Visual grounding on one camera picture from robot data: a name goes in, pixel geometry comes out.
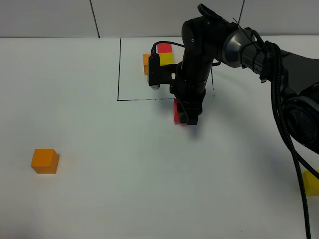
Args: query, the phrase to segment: white table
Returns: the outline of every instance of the white table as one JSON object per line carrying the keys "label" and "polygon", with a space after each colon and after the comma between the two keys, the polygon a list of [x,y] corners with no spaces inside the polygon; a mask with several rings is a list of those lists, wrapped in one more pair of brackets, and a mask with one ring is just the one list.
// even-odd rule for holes
{"label": "white table", "polygon": [[[319,37],[267,39],[319,58]],[[171,97],[143,76],[156,40],[122,38],[119,76],[119,39],[0,40],[0,238],[305,238],[270,84],[216,67],[199,125],[174,125],[172,100],[145,100]],[[56,175],[33,171],[35,148],[61,155]]]}

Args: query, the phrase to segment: orange block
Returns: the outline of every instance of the orange block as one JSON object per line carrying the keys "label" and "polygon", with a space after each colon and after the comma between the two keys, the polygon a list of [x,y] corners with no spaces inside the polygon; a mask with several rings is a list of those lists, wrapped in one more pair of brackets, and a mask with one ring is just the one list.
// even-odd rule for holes
{"label": "orange block", "polygon": [[144,67],[144,75],[148,75],[148,65],[149,65],[149,56],[150,54],[143,54],[143,67]]}
{"label": "orange block", "polygon": [[31,167],[37,173],[56,173],[59,157],[54,149],[36,149]]}

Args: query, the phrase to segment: white surface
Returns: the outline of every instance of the white surface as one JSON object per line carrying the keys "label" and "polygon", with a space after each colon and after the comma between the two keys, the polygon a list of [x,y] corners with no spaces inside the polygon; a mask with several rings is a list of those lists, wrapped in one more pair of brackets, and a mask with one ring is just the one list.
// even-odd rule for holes
{"label": "white surface", "polygon": [[184,22],[201,16],[199,4],[238,20],[242,0],[92,0],[100,36],[181,36]]}
{"label": "white surface", "polygon": [[[319,58],[316,37],[268,39]],[[116,102],[118,39],[5,39],[0,52],[0,238],[305,238],[270,84],[248,69],[215,68],[200,124],[182,127],[172,100]],[[33,171],[35,148],[61,155],[56,175]]]}
{"label": "white surface", "polygon": [[245,0],[240,24],[267,35],[318,35],[318,0]]}
{"label": "white surface", "polygon": [[[143,54],[151,52],[153,44],[163,40],[159,37],[122,38],[119,100],[170,99],[169,85],[161,85],[150,91],[148,77],[144,75]],[[181,37],[166,37],[165,40],[183,44]],[[175,63],[183,60],[184,48],[173,45]],[[212,88],[211,76],[208,87]]]}
{"label": "white surface", "polygon": [[0,37],[97,37],[89,0],[1,0]]}

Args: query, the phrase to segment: robotic arm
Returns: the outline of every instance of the robotic arm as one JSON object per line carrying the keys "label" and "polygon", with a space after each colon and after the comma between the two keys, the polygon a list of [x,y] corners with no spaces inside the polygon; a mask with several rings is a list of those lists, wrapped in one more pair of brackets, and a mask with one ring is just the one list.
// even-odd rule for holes
{"label": "robotic arm", "polygon": [[230,67],[249,68],[260,76],[261,82],[269,80],[274,119],[292,154],[302,196],[306,236],[310,239],[307,199],[299,163],[317,179],[319,174],[295,151],[291,137],[319,154],[319,60],[263,42],[256,31],[229,23],[202,4],[198,10],[202,17],[183,25],[184,45],[170,42],[185,47],[181,63],[160,66],[156,45],[162,42],[153,45],[149,57],[149,86],[158,89],[161,84],[169,84],[170,92],[178,99],[180,122],[197,125],[212,66],[224,63]]}

